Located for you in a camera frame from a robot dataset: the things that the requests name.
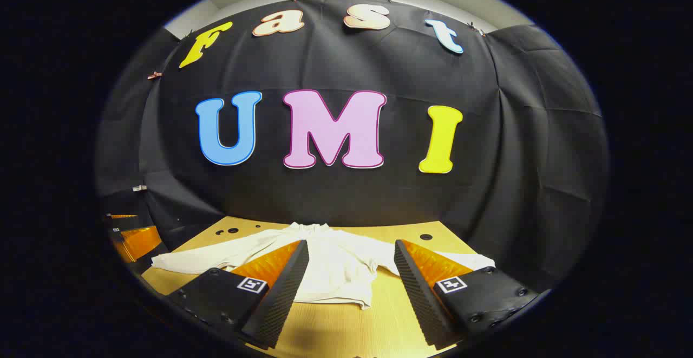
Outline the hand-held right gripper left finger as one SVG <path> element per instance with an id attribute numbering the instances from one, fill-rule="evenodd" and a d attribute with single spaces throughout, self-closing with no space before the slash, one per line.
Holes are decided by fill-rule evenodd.
<path id="1" fill-rule="evenodd" d="M 297 240 L 233 271 L 210 268 L 166 301 L 228 344 L 275 348 L 308 264 L 308 244 Z"/>

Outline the white long-sleeved garment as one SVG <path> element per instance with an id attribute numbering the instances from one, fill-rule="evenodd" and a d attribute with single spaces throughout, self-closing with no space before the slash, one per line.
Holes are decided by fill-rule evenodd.
<path id="1" fill-rule="evenodd" d="M 182 274 L 200 274 L 213 267 L 238 271 L 241 266 L 272 250 L 306 240 L 309 264 L 296 293 L 297 303 L 354 303 L 372 305 L 373 282 L 378 269 L 398 276 L 394 244 L 335 230 L 328 225 L 291 225 L 268 229 L 247 237 L 155 256 L 154 268 Z"/>

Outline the black backdrop cloth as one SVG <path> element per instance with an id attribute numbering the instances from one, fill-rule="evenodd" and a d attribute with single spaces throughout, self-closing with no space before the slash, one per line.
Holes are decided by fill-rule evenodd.
<path id="1" fill-rule="evenodd" d="M 154 71 L 162 77 L 149 81 Z M 359 90 L 383 94 L 383 166 L 348 167 L 351 139 L 315 145 L 307 133 L 296 144 L 315 165 L 285 166 L 292 129 L 316 123 L 284 103 L 304 89 L 334 118 Z M 596 97 L 546 32 L 515 25 L 482 37 L 379 0 L 279 1 L 180 41 L 161 30 L 106 102 L 95 168 L 102 212 L 139 214 L 170 250 L 223 216 L 442 222 L 537 291 L 584 252 L 608 172 Z"/>

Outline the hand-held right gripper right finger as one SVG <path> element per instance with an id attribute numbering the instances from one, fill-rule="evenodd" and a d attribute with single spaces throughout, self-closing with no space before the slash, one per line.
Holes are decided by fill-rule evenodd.
<path id="1" fill-rule="evenodd" d="M 408 240 L 394 263 L 426 343 L 471 347 L 539 302 L 539 294 L 494 266 L 470 269 Z"/>

